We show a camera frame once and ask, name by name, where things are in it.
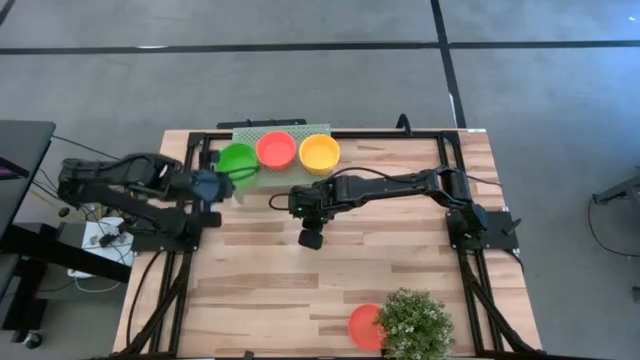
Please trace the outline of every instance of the yellow bowl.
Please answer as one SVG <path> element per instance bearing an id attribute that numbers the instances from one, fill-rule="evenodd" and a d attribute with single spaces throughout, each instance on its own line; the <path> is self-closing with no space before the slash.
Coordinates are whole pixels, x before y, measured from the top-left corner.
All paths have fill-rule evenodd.
<path id="1" fill-rule="evenodd" d="M 329 135 L 315 134 L 302 141 L 298 155 L 307 171 L 314 175 L 326 175 L 340 160 L 340 145 Z"/>

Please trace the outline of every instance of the black floor stripe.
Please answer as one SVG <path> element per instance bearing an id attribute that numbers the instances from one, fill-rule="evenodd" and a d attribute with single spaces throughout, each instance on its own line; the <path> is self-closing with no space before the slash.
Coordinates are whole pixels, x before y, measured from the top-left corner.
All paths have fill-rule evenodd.
<path id="1" fill-rule="evenodd" d="M 452 42 L 451 49 L 584 49 L 640 47 L 640 40 Z"/>
<path id="2" fill-rule="evenodd" d="M 465 129 L 467 121 L 462 110 L 462 100 L 460 98 L 460 89 L 456 80 L 456 72 L 453 69 L 453 59 L 451 59 L 451 51 L 449 51 L 449 42 L 447 41 L 447 32 L 444 27 L 444 19 L 442 18 L 442 9 L 438 0 L 431 0 L 431 9 L 433 10 L 433 18 L 438 32 L 438 43 L 440 44 L 440 54 L 442 55 L 442 65 L 444 66 L 444 76 L 447 81 L 447 88 L 453 102 L 453 110 L 456 126 Z"/>
<path id="3" fill-rule="evenodd" d="M 336 42 L 298 44 L 114 46 L 72 48 L 4 48 L 0 55 L 107 55 L 107 54 L 185 54 L 226 52 L 282 52 L 330 50 L 417 50 L 438 49 L 436 42 Z"/>
<path id="4" fill-rule="evenodd" d="M 0 10 L 0 26 L 4 23 L 4 20 L 7 18 L 7 15 L 9 15 L 9 11 L 11 11 L 11 8 L 15 3 L 16 0 L 7 0 L 7 2 L 4 3 L 2 10 Z"/>

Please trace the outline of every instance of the wooden table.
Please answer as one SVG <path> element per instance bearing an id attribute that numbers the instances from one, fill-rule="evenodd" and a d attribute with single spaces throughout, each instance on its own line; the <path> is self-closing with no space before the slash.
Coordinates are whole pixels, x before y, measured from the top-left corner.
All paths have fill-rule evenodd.
<path id="1" fill-rule="evenodd" d="M 459 133 L 467 172 L 497 181 L 487 133 Z M 188 134 L 165 132 L 160 152 L 184 160 Z M 228 143 L 213 141 L 213 147 Z M 429 139 L 340 140 L 340 146 L 339 167 L 397 175 L 439 165 L 436 142 Z M 505 206 L 500 187 L 478 182 L 470 187 L 474 201 L 487 210 Z M 398 287 L 428 289 L 443 301 L 455 324 L 453 355 L 474 353 L 444 208 L 424 196 L 374 201 L 337 215 L 325 226 L 323 248 L 313 251 L 297 244 L 301 221 L 269 209 L 268 199 L 259 193 L 246 196 L 242 205 L 235 200 L 217 205 L 224 225 L 207 230 L 195 253 L 179 356 L 235 357 L 245 350 L 256 356 L 376 356 L 350 341 L 347 319 L 358 305 L 379 304 Z M 520 266 L 502 251 L 485 254 L 496 305 L 522 338 L 539 348 Z M 124 347 L 130 305 L 151 256 L 135 260 L 114 351 Z M 143 285 L 132 334 L 156 306 L 163 264 L 161 255 Z M 486 315 L 478 307 L 490 349 Z M 161 350 L 167 348 L 173 310 L 167 314 Z"/>

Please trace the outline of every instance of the red bowl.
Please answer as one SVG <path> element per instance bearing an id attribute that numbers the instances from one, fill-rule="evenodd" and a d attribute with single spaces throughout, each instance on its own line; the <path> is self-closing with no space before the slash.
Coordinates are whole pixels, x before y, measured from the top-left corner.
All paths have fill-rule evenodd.
<path id="1" fill-rule="evenodd" d="M 284 170 L 296 155 L 296 141 L 284 131 L 270 131 L 256 143 L 260 163 L 272 170 Z"/>
<path id="2" fill-rule="evenodd" d="M 373 304 L 360 305 L 351 313 L 349 336 L 362 350 L 375 351 L 382 348 L 384 328 L 381 325 L 373 325 L 377 316 L 378 306 Z"/>

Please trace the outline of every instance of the potted plant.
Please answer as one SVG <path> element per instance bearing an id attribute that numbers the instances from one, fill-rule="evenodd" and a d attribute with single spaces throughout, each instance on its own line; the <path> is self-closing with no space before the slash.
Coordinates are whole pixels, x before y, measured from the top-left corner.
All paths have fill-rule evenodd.
<path id="1" fill-rule="evenodd" d="M 453 342 L 451 315 L 426 290 L 400 288 L 378 311 L 375 325 L 384 328 L 385 357 L 398 360 L 442 360 Z"/>

